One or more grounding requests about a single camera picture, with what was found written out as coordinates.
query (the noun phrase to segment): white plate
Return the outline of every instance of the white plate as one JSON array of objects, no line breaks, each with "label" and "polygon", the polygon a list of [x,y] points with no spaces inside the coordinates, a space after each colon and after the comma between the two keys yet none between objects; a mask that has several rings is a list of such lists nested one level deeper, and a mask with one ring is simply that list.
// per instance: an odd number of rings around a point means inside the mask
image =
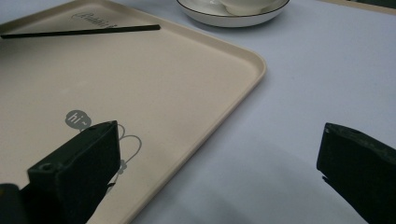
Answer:
[{"label": "white plate", "polygon": [[196,21],[221,27],[244,27],[257,25],[279,15],[289,0],[277,0],[262,13],[251,16],[230,14],[219,0],[177,0],[181,10]]}]

